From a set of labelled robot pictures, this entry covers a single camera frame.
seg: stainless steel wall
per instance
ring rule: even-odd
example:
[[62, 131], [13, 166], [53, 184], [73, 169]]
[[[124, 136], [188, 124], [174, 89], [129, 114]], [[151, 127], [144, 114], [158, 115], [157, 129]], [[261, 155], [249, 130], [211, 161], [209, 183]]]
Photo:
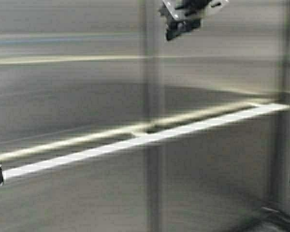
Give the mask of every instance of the stainless steel wall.
[[[145, 47], [144, 2], [1, 0], [0, 153], [143, 121], [151, 72], [142, 56], [152, 45], [157, 76], [148, 80], [162, 83], [166, 115], [276, 100], [285, 2], [233, 0], [171, 43], [156, 15], [148, 34], [155, 44]], [[231, 230], [266, 205], [275, 121], [259, 117], [163, 144], [163, 230]], [[147, 155], [131, 151], [3, 187], [0, 231], [146, 231]]]

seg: metal enclosure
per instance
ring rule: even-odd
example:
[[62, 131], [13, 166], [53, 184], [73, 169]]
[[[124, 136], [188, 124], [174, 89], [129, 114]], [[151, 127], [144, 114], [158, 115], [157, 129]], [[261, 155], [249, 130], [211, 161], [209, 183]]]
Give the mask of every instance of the metal enclosure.
[[[170, 43], [160, 4], [0, 0], [4, 170], [178, 126], [157, 118], [290, 105], [290, 0], [232, 0]], [[235, 231], [290, 216], [289, 177], [286, 110], [6, 183], [0, 232]]]

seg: horizontal ledge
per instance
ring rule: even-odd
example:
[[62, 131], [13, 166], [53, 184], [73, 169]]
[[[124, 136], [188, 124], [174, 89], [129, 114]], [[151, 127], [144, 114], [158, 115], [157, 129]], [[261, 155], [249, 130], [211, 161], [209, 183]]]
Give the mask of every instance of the horizontal ledge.
[[127, 150], [130, 148], [144, 147], [149, 145], [156, 145], [167, 139], [174, 139], [181, 135], [187, 135], [198, 131], [203, 131], [225, 124], [235, 123], [243, 119], [249, 119], [256, 116], [266, 115], [269, 113], [289, 109], [288, 105], [282, 104], [266, 104], [260, 105], [251, 109], [237, 111], [231, 114], [213, 117], [203, 121], [187, 124], [184, 126], [175, 127], [168, 130], [163, 130], [153, 134], [142, 135], [137, 138], [128, 139], [121, 142], [116, 142], [109, 145], [100, 146], [97, 148], [85, 150], [70, 155], [44, 160], [34, 164], [29, 164], [17, 168], [12, 168], [4, 172], [5, 182], [22, 180], [40, 174], [46, 170], [55, 170], [60, 166], [69, 167], [76, 163], [82, 163], [88, 159], [103, 158], [115, 152]]

